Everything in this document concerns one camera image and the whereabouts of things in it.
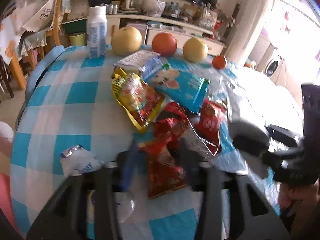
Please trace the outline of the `person's right hand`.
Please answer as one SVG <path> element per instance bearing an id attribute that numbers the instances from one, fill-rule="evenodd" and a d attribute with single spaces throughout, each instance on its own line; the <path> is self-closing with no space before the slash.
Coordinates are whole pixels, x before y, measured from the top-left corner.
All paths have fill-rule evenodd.
<path id="1" fill-rule="evenodd" d="M 319 180 L 312 185 L 290 186 L 280 184 L 278 203 L 281 209 L 293 205 L 293 220 L 290 233 L 296 235 L 309 220 L 319 202 Z"/>

